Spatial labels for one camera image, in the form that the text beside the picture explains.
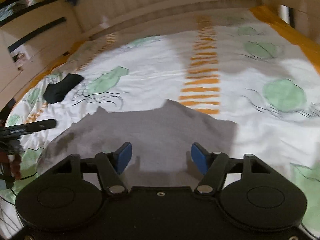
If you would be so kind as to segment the grey knitted sweater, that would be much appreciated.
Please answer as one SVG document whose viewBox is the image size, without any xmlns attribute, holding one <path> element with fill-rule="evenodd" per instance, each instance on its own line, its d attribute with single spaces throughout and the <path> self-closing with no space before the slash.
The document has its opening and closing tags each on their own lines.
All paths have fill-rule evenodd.
<svg viewBox="0 0 320 240">
<path fill-rule="evenodd" d="M 132 158 L 121 175 L 127 187 L 196 187 L 201 173 L 191 159 L 198 142 L 212 152 L 229 153 L 237 125 L 217 120 L 178 102 L 140 112 L 108 113 L 98 108 L 58 135 L 41 153 L 37 172 L 43 174 L 71 154 L 92 158 L 132 145 Z"/>
</svg>

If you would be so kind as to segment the black sock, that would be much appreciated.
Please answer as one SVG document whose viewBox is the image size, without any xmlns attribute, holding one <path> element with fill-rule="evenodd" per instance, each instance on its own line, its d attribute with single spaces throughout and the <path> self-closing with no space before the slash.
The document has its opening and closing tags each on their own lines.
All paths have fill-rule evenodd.
<svg viewBox="0 0 320 240">
<path fill-rule="evenodd" d="M 66 95 L 85 78 L 78 74 L 67 74 L 58 83 L 49 83 L 44 91 L 43 98 L 49 104 L 64 100 Z"/>
</svg>

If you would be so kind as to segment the white patterned duvet cover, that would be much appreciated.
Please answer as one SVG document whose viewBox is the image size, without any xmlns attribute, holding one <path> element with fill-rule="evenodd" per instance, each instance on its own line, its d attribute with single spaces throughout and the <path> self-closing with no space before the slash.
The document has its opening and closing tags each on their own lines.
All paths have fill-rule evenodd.
<svg viewBox="0 0 320 240">
<path fill-rule="evenodd" d="M 47 103 L 48 84 L 67 74 L 85 79 Z M 8 124 L 54 118 L 58 126 L 22 138 L 23 180 L 1 192 L 1 236 L 20 228 L 15 194 L 38 176 L 38 159 L 58 135 L 98 108 L 149 111 L 168 100 L 236 123 L 228 154 L 255 154 L 300 187 L 308 200 L 303 224 L 319 235 L 319 74 L 299 46 L 246 11 L 86 42 L 29 90 Z"/>
</svg>

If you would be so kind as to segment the orange bed sheet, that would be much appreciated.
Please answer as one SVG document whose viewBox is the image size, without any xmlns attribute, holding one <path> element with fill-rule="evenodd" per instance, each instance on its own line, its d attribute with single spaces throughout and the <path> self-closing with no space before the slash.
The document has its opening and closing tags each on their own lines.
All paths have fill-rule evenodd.
<svg viewBox="0 0 320 240">
<path fill-rule="evenodd" d="M 261 5 L 252 7 L 250 12 L 259 21 L 267 23 L 281 37 L 285 38 L 291 44 L 299 46 L 307 59 L 311 62 L 316 72 L 320 71 L 319 44 L 312 41 L 310 38 L 292 28 L 289 24 L 283 21 L 279 16 L 273 13 L 268 6 Z"/>
</svg>

